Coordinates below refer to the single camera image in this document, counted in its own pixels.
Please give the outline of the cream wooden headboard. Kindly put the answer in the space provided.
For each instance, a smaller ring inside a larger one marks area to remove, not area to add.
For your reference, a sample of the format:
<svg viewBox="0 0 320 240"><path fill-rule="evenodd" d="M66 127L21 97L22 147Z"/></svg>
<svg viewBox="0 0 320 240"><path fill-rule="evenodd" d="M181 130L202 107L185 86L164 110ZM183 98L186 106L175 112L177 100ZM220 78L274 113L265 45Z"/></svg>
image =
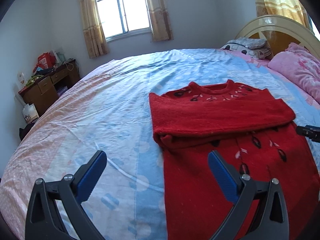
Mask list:
<svg viewBox="0 0 320 240"><path fill-rule="evenodd" d="M317 37L300 23L284 16L257 17L240 30L236 38L239 37L266 39L274 55L287 49L293 42L319 58L320 42Z"/></svg>

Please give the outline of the brown wooden desk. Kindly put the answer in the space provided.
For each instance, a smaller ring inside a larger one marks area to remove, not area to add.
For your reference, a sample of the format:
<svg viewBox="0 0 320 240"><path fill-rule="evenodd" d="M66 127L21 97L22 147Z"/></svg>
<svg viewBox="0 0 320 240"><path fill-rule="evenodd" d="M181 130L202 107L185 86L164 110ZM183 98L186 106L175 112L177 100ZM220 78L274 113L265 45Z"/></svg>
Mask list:
<svg viewBox="0 0 320 240"><path fill-rule="evenodd" d="M22 88L18 94L26 104L34 104L39 116L58 100L58 91L72 88L80 80L76 59L70 59L50 73L37 79L29 87Z"/></svg>

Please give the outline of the red knitted sweater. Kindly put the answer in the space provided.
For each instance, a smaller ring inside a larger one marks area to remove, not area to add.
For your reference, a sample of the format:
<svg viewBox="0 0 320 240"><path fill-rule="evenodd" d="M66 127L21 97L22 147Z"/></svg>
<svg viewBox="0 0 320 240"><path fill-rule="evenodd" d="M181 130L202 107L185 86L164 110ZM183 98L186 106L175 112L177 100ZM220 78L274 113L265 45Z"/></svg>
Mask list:
<svg viewBox="0 0 320 240"><path fill-rule="evenodd" d="M163 151L169 239L209 239L231 209L208 165L216 150L240 174L277 178L295 239L318 205L319 174L295 114L267 89L228 80L151 93L153 138Z"/></svg>

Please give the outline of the far window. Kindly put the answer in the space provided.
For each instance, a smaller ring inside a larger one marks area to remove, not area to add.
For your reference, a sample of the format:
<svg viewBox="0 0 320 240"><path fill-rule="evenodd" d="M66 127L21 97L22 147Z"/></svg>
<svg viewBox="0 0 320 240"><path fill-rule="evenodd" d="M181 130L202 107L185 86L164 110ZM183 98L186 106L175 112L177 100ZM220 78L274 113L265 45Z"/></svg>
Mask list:
<svg viewBox="0 0 320 240"><path fill-rule="evenodd" d="M108 40L151 30L146 0L97 0L97 6Z"/></svg>

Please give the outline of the grey white folded blanket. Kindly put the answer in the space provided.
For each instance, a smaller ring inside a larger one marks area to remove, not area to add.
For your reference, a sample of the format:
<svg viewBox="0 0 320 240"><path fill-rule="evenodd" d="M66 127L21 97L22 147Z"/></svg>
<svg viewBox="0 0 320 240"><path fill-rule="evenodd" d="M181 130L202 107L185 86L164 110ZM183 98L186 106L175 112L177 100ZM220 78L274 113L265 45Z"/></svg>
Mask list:
<svg viewBox="0 0 320 240"><path fill-rule="evenodd" d="M224 50L238 51L254 59L267 59L273 55L272 49L266 39L240 37L229 40L221 47Z"/></svg>

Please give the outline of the red bag on desk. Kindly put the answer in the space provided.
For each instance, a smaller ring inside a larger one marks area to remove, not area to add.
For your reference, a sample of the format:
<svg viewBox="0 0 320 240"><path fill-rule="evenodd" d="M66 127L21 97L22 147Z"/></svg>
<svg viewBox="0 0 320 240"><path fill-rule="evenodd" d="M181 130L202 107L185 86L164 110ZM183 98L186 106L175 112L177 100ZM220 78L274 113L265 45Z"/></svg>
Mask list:
<svg viewBox="0 0 320 240"><path fill-rule="evenodd" d="M52 53L43 53L37 58L37 64L33 69L36 72L38 68L48 69L52 68L56 64L56 58Z"/></svg>

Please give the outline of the beige curtain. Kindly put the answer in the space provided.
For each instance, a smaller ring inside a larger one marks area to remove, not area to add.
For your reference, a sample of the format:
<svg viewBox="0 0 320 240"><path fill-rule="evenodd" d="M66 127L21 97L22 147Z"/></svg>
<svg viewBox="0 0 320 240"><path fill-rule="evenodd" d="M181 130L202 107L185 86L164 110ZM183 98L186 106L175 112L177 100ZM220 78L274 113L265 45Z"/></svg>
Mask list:
<svg viewBox="0 0 320 240"><path fill-rule="evenodd" d="M146 0L151 22L153 42L170 41L173 39L169 14L164 0Z"/></svg>
<svg viewBox="0 0 320 240"><path fill-rule="evenodd" d="M90 59L108 54L97 0L79 0L84 39Z"/></svg>

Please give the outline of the pink floral pillow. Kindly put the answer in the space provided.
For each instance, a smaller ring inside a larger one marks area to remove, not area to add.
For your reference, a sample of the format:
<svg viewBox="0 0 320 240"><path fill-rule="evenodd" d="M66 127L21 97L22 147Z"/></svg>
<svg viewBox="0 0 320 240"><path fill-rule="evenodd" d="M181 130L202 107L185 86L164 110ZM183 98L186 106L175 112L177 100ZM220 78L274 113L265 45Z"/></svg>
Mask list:
<svg viewBox="0 0 320 240"><path fill-rule="evenodd" d="M319 102L319 59L306 48L291 42L285 51L273 57L268 68L280 73Z"/></svg>

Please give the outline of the white paper bag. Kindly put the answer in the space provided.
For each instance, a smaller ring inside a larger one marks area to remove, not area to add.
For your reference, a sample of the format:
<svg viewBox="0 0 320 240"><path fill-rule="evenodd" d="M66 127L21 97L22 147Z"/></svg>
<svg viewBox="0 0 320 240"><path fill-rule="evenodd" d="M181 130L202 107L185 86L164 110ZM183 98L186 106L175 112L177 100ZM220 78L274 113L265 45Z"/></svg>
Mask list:
<svg viewBox="0 0 320 240"><path fill-rule="evenodd" d="M33 103L31 105L26 104L24 106L24 108L22 109L22 115L23 115L25 122L27 124L30 124L39 118L39 114L38 114L36 107Z"/></svg>

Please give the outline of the right beige curtain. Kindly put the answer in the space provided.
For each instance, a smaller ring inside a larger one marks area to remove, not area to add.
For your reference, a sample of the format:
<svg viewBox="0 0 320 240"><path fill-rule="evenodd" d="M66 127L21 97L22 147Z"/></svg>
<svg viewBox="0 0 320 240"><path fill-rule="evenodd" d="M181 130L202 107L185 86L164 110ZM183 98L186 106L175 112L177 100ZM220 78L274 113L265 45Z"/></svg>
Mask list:
<svg viewBox="0 0 320 240"><path fill-rule="evenodd" d="M170 41L173 39L169 14L164 0L146 0L151 22L153 42Z"/></svg>

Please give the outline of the blue pink bed sheet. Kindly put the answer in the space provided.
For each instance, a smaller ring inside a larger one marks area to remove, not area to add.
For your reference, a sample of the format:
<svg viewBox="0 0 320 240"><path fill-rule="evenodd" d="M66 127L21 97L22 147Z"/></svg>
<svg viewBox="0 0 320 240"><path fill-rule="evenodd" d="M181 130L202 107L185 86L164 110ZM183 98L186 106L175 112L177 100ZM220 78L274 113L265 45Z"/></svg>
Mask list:
<svg viewBox="0 0 320 240"><path fill-rule="evenodd" d="M107 167L84 211L105 239L166 239L163 159L152 137L149 93L191 81L233 80L268 89L295 112L298 125L319 125L319 104L267 62L219 49L181 49L104 64L65 92L25 136L1 181L1 214L24 239L34 182L73 174L98 150Z"/></svg>

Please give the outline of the yellow curtain near headboard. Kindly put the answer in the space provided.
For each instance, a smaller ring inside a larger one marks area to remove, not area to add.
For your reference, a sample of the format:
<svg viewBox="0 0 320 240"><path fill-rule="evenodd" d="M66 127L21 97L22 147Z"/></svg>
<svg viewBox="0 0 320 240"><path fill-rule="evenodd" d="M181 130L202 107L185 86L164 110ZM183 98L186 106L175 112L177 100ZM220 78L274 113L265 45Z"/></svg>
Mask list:
<svg viewBox="0 0 320 240"><path fill-rule="evenodd" d="M306 9L299 0L255 0L257 16L280 15L312 30Z"/></svg>

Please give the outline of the black bag on floor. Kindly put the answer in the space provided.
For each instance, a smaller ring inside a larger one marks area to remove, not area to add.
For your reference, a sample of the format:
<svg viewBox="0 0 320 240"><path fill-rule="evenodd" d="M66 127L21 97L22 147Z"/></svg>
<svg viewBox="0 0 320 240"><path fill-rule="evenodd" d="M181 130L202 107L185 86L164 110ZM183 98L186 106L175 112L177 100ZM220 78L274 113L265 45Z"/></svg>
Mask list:
<svg viewBox="0 0 320 240"><path fill-rule="evenodd" d="M32 129L34 125L35 123L31 123L31 124L27 124L25 128L19 128L19 137L21 141L25 138L25 136L29 133L29 131Z"/></svg>

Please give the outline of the left beige curtain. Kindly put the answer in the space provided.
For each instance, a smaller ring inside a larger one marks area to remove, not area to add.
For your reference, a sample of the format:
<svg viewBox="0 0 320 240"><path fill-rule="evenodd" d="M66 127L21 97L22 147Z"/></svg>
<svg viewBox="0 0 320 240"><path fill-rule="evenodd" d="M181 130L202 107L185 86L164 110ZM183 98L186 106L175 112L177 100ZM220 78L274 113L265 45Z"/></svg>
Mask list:
<svg viewBox="0 0 320 240"><path fill-rule="evenodd" d="M84 39L90 59L108 54L97 0L79 0Z"/></svg>

